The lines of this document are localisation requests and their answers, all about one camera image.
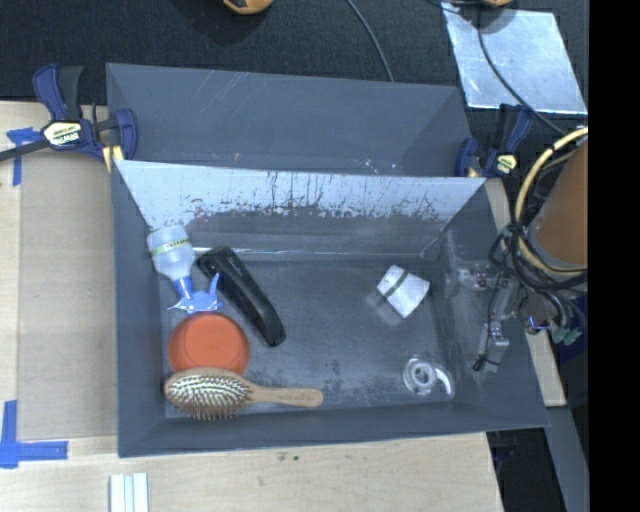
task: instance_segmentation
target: black floor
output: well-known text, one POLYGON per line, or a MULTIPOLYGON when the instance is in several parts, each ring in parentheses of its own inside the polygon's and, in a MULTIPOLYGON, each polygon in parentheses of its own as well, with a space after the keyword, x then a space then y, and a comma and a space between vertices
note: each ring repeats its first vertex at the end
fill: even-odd
MULTIPOLYGON (((459 87, 437 0, 353 0, 398 82, 459 87)), ((274 0, 264 15, 232 16, 219 0, 12 0, 0 17, 0 99, 33 100, 41 66, 83 65, 80 102, 106 104, 105 63, 215 68, 389 79, 364 25, 346 0, 274 0)), ((589 105, 589 1, 519 0, 518 8, 553 12, 589 105)), ((551 116, 560 127, 584 119, 551 116)), ((497 114, 468 111, 472 134, 494 133, 497 114)), ((536 124, 520 148, 523 166, 556 136, 536 124)), ((519 183, 508 184, 509 191, 519 183)), ((588 459, 588 399, 573 408, 588 459)), ((542 430, 489 434, 505 509, 564 510, 542 430)))

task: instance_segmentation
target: hairbrush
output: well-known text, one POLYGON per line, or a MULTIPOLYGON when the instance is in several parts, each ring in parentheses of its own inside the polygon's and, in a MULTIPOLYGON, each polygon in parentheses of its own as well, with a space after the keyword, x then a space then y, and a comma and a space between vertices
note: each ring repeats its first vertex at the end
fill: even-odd
POLYGON ((318 407, 324 400, 319 389, 259 386, 230 370, 210 367, 174 373, 164 394, 182 413, 199 420, 231 418, 250 403, 318 407))

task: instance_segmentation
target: wooden brush handle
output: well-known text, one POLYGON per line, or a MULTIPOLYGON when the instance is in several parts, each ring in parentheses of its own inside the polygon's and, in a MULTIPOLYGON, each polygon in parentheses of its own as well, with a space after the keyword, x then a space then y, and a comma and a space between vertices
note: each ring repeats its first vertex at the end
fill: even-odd
POLYGON ((266 388, 251 386, 248 397, 252 402, 272 402, 276 404, 295 405, 296 407, 318 407, 324 396, 315 388, 266 388))

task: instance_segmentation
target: white cylinder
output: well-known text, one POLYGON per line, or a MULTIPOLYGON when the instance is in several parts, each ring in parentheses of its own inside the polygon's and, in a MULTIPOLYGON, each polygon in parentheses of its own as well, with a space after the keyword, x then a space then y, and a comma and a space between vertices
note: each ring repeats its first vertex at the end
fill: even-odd
POLYGON ((429 291, 429 281, 391 265, 377 289, 402 318, 407 318, 429 291))
POLYGON ((184 226, 153 231, 147 236, 147 247, 160 274, 174 282, 191 275, 196 256, 184 226))

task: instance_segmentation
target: blue tape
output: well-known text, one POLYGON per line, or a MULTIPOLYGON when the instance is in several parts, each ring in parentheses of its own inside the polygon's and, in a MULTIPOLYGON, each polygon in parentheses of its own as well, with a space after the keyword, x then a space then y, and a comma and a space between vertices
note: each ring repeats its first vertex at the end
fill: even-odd
MULTIPOLYGON (((25 142, 38 142, 44 138, 39 131, 33 128, 9 130, 7 137, 16 147, 22 146, 25 142)), ((13 161, 13 186, 16 187, 20 183, 22 183, 22 157, 17 156, 13 161)))
POLYGON ((66 460, 69 441, 22 443, 16 441, 18 402, 4 403, 2 437, 0 438, 0 468, 15 469, 23 461, 66 460))

